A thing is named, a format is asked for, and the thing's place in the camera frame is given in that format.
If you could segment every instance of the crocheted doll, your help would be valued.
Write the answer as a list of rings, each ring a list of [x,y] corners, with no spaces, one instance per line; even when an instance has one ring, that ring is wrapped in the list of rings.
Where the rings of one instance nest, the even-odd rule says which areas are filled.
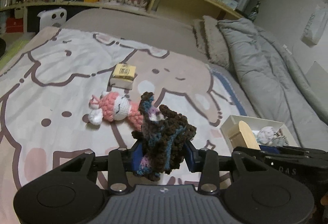
[[[160,173],[178,169],[183,161],[182,147],[192,140],[196,127],[190,125],[186,116],[160,105],[159,110],[152,105],[153,93],[145,92],[141,96],[139,111],[144,116],[142,132],[133,131],[135,139],[142,140],[143,157],[136,176],[158,181]]]
[[[89,102],[93,109],[89,113],[89,121],[100,125],[102,119],[109,122],[127,118],[137,131],[141,131],[143,116],[138,111],[138,104],[130,101],[118,92],[103,92],[100,99],[94,95]]]

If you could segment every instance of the red box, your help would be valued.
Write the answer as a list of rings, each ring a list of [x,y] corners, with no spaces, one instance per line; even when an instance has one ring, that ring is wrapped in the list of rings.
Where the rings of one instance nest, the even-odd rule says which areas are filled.
[[[23,33],[23,19],[9,17],[6,21],[6,33]]]

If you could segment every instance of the white device with two holes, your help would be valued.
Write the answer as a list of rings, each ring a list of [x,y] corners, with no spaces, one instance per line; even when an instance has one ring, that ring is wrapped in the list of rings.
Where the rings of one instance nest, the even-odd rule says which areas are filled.
[[[49,11],[42,11],[38,15],[40,17],[40,31],[46,26],[61,27],[67,18],[67,11],[63,8],[58,8]]]

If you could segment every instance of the pink crocheted doll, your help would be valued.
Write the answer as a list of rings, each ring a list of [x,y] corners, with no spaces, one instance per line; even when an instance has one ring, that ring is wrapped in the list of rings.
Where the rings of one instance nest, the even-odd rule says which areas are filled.
[[[126,96],[118,92],[103,92],[100,99],[93,95],[89,105],[93,109],[88,117],[92,124],[100,125],[103,118],[112,122],[127,117],[135,129],[141,132],[143,115],[138,111],[139,105]]]

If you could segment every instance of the gray ribbed plate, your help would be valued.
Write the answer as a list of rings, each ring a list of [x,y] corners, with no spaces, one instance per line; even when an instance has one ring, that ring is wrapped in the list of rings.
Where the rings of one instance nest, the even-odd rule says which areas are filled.
[[[219,199],[197,193],[193,185],[137,185],[112,197],[88,224],[240,224]]]

